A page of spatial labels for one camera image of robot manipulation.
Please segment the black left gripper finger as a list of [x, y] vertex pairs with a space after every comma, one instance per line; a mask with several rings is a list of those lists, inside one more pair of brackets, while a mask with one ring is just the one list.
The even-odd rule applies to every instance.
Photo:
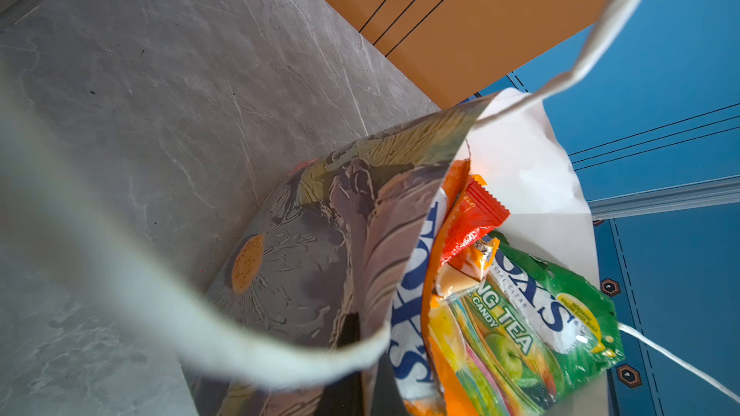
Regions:
[[349, 315], [338, 348], [330, 352], [337, 376], [324, 387], [316, 415], [406, 415], [389, 359], [390, 325], [360, 336], [360, 316]]

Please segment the purple white snack bag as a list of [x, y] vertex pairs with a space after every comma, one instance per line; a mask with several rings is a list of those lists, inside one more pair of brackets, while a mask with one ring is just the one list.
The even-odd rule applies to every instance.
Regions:
[[421, 313], [431, 251], [448, 206], [447, 194], [438, 190], [392, 302], [389, 360], [400, 397], [412, 415], [444, 412], [444, 400], [423, 340]]

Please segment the white paper bag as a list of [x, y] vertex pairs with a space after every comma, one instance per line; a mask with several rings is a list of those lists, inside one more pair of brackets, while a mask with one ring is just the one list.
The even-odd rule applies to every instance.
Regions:
[[595, 258], [592, 215], [543, 102], [586, 77], [641, 1], [608, 0], [572, 67], [537, 92], [480, 98], [294, 169], [207, 292], [123, 225], [5, 88], [2, 229], [17, 259], [48, 265], [100, 312], [177, 354], [201, 414], [314, 414], [337, 376], [330, 352], [346, 318], [360, 316], [361, 337], [390, 325], [454, 161], [468, 159], [468, 179], [511, 213], [486, 235], [584, 277], [582, 263]]

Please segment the colourful skittles candy bag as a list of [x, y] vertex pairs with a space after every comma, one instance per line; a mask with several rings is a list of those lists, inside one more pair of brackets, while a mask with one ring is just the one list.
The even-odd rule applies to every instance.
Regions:
[[444, 192], [448, 198], [447, 210], [442, 212], [442, 222], [434, 240], [423, 289], [425, 305], [422, 307], [422, 327], [426, 329], [425, 345], [441, 387], [446, 415], [478, 414], [456, 376], [456, 372], [460, 370], [456, 358], [462, 356], [462, 364], [466, 364], [464, 339], [457, 331], [454, 317], [444, 305], [441, 305], [434, 294], [437, 275], [442, 268], [441, 256], [444, 241], [448, 233], [444, 222], [454, 208], [456, 198], [468, 182], [469, 163], [468, 159], [454, 161], [443, 180], [441, 192]]

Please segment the small orange snack packet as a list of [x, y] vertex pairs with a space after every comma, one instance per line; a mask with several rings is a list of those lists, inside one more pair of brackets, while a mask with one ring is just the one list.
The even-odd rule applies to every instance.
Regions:
[[488, 275], [501, 241], [484, 236], [443, 264], [435, 279], [435, 293], [446, 299], [480, 284]]

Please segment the green pea snack bag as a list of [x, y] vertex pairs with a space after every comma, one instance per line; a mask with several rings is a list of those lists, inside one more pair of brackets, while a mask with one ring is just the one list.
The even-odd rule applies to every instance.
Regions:
[[477, 415], [543, 415], [624, 360], [616, 308], [581, 275], [512, 248], [447, 298], [466, 346], [456, 372]]

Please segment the red snack packet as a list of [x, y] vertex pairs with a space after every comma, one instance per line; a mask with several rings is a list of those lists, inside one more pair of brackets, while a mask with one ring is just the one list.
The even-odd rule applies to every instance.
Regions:
[[437, 237], [439, 264], [448, 264], [484, 235], [503, 225], [510, 215], [483, 184], [470, 177]]

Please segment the aluminium corner post right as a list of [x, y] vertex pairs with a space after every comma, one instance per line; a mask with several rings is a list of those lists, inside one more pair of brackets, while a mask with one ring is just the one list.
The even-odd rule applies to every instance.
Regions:
[[739, 176], [589, 201], [594, 221], [660, 214], [739, 202]]

